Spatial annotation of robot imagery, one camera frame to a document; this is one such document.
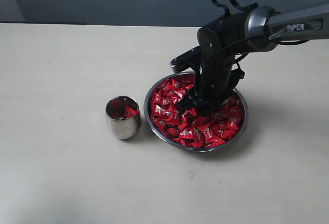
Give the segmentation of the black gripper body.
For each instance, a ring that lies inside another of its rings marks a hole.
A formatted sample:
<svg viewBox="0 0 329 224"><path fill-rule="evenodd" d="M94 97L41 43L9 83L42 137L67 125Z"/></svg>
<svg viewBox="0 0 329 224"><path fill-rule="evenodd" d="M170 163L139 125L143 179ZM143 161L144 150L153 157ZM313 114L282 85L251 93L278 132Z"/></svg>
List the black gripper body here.
<svg viewBox="0 0 329 224"><path fill-rule="evenodd" d="M194 102L197 106L222 103L244 78L245 72L241 70L235 57L234 53L216 57L201 54L200 76L194 84Z"/></svg>

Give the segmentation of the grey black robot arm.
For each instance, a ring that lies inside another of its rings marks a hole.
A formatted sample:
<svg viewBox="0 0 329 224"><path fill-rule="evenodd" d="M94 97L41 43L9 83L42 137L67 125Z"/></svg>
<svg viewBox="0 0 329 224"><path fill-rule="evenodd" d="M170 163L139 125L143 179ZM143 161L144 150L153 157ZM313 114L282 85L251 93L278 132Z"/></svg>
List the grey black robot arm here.
<svg viewBox="0 0 329 224"><path fill-rule="evenodd" d="M171 61L174 73L187 68L195 72L194 86L178 107L186 110L222 103L245 75L232 66L249 53L321 39L328 39L328 4L283 13L269 6L226 13L199 28L198 46Z"/></svg>

